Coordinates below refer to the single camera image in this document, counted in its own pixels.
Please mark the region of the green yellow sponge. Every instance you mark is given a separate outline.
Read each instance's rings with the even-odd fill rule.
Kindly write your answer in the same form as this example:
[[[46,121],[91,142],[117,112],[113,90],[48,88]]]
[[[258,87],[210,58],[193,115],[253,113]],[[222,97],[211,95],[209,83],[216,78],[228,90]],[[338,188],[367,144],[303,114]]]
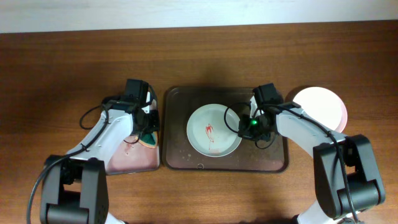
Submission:
[[[158,132],[143,134],[140,137],[139,143],[148,148],[156,148],[159,144]]]

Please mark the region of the pale grey plate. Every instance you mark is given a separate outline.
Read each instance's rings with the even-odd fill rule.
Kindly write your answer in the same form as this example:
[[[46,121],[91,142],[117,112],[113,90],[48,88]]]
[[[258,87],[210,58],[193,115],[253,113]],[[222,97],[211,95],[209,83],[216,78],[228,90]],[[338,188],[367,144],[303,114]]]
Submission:
[[[187,122],[187,137],[192,147],[208,157],[231,154],[242,138],[236,134],[240,118],[221,104],[207,104],[195,110]]]

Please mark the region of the cream plate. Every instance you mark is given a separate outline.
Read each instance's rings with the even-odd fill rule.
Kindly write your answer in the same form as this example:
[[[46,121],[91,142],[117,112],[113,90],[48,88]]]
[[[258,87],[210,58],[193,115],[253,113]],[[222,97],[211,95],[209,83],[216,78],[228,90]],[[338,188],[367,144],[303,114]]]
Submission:
[[[318,86],[304,88],[293,98],[306,114],[334,131],[341,119],[340,100],[333,91]]]

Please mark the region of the white plate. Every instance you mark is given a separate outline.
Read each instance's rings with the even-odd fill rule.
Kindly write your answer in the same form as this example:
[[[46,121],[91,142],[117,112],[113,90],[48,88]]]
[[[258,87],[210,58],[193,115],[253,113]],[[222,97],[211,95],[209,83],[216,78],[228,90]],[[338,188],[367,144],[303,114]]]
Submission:
[[[342,133],[346,127],[347,122],[348,122],[348,112],[347,112],[346,106],[342,100],[340,100],[340,107],[341,107],[341,119],[340,119],[340,123],[337,126],[337,128],[335,129],[335,131]]]

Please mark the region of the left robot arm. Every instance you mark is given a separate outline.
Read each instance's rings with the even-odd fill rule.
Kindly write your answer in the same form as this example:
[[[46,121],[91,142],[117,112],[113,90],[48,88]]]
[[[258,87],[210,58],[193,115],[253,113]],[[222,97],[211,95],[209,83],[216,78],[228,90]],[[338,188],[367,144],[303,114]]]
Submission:
[[[107,176],[159,168],[159,111],[147,82],[128,79],[124,93],[107,96],[98,109],[78,145],[46,159],[36,181],[41,223],[120,223],[109,211]]]

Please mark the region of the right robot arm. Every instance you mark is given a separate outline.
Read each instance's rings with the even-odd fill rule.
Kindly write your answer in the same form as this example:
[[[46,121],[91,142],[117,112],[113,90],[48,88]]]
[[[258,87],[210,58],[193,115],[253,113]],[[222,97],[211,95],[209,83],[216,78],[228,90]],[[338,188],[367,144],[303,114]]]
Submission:
[[[253,89],[253,109],[239,122],[238,136],[258,142],[273,135],[292,140],[313,159],[316,201],[291,223],[359,223],[358,214],[380,205],[386,191],[370,140],[347,136],[285,103],[274,84]]]

